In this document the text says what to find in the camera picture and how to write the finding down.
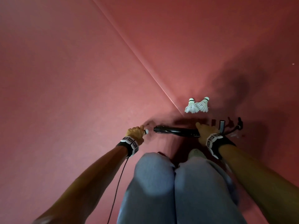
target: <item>forearm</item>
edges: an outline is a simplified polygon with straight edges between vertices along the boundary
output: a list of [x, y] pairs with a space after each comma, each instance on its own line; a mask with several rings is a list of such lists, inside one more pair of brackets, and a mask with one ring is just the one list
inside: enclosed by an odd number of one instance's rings
[[299, 189], [296, 186], [235, 146], [223, 145], [219, 153], [269, 223], [298, 222]]
[[127, 156], [127, 148], [115, 147], [87, 168], [41, 217], [63, 223], [84, 223]]

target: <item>bent black cable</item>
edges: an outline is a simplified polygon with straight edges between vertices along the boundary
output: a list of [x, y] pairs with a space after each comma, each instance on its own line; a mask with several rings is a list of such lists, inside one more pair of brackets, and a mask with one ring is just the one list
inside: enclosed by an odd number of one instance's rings
[[[128, 158], [127, 161], [125, 162], [125, 165], [123, 166], [123, 170], [125, 169], [125, 166], [126, 166], [128, 160], [129, 160], [129, 158]], [[109, 215], [109, 219], [108, 219], [107, 224], [109, 224], [109, 221], [110, 221], [110, 218], [111, 218], [111, 214], [112, 214], [113, 206], [114, 206], [115, 199], [116, 199], [117, 189], [118, 189], [118, 186], [119, 186], [119, 182], [121, 181], [121, 176], [119, 177], [119, 181], [118, 181], [118, 184], [117, 184], [117, 187], [116, 187], [115, 196], [114, 196], [114, 201], [113, 201], [113, 204], [112, 204], [112, 208], [111, 208], [111, 211], [110, 211], [110, 215]]]

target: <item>pant leg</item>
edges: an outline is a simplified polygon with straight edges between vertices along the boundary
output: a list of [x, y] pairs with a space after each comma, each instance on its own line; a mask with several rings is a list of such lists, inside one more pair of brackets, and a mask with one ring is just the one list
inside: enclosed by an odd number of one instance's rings
[[118, 215], [118, 224], [174, 224], [174, 165], [158, 153], [137, 162]]
[[230, 177], [214, 162], [193, 157], [175, 170], [178, 224], [246, 223]]

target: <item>person's left arm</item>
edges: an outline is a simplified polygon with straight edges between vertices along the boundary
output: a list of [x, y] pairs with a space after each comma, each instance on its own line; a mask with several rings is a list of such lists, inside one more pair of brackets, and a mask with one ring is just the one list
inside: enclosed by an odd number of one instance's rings
[[[141, 145], [144, 126], [129, 129], [130, 136]], [[125, 146], [116, 146], [87, 168], [62, 196], [34, 223], [84, 223], [128, 155]]]

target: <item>blue jeans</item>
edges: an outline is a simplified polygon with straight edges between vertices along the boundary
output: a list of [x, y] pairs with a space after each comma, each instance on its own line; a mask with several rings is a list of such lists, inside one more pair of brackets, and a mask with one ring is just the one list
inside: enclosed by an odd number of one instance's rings
[[179, 168], [146, 153], [135, 167], [118, 224], [246, 223], [230, 177], [214, 162], [193, 157]]

